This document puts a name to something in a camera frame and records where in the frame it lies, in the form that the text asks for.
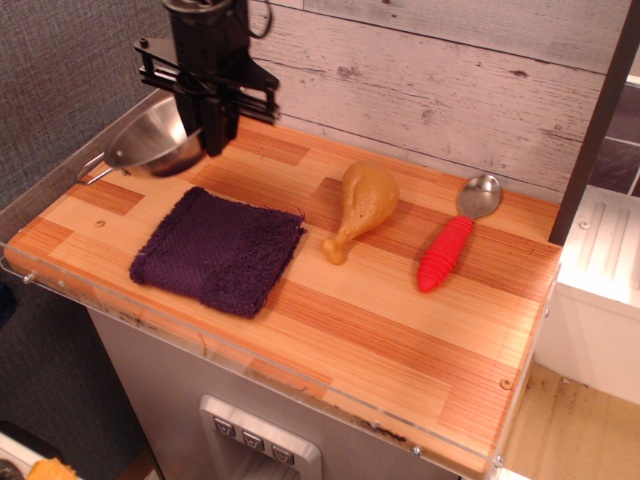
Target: wooden cutting board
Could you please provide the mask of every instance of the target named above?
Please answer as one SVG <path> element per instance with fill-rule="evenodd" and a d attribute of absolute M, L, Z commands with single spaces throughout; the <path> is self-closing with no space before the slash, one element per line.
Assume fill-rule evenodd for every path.
<path fill-rule="evenodd" d="M 359 160 L 389 168 L 401 199 L 335 266 L 320 243 L 339 227 L 342 175 Z M 421 293 L 418 262 L 456 215 L 465 182 L 243 119 L 223 155 L 178 176 L 112 173 L 74 186 L 5 255 L 84 304 L 479 478 L 500 454 L 560 248 L 546 242 L 558 207 L 504 192 L 497 211 L 476 222 L 453 274 Z M 253 320 L 129 279 L 136 253 L 194 185 L 305 214 L 308 231 Z"/>

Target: metal bowl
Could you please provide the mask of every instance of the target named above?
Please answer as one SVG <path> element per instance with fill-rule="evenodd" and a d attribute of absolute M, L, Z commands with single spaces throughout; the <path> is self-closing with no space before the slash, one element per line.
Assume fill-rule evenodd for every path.
<path fill-rule="evenodd" d="M 77 181 L 90 185 L 113 170 L 147 178 L 175 175 L 206 155 L 200 132 L 187 136 L 175 99 L 167 98 L 126 126 L 103 153 L 87 162 Z M 82 178 L 101 162 L 109 168 L 84 182 Z"/>

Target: metal spoon head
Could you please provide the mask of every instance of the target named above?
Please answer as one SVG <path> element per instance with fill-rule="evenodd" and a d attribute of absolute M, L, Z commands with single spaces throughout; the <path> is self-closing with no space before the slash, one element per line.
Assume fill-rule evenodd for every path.
<path fill-rule="evenodd" d="M 458 195 L 461 215 L 478 218 L 493 212 L 500 201 L 500 184 L 493 175 L 472 178 Z"/>

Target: purple cloth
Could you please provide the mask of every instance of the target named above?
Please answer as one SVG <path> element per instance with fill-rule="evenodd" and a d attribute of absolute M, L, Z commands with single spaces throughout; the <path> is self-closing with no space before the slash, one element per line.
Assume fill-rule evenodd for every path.
<path fill-rule="evenodd" d="M 131 279 L 253 318 L 293 257 L 303 219 L 192 188 L 136 255 Z"/>

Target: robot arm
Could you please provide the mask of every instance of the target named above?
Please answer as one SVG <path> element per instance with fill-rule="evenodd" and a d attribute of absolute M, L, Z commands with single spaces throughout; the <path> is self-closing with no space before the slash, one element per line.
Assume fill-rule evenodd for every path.
<path fill-rule="evenodd" d="M 239 115 L 274 123 L 278 79 L 249 56 L 247 0 L 162 0 L 173 40 L 141 38 L 142 82 L 173 92 L 187 135 L 202 128 L 209 155 L 222 152 L 236 136 Z M 264 99 L 244 93 L 261 92 Z"/>

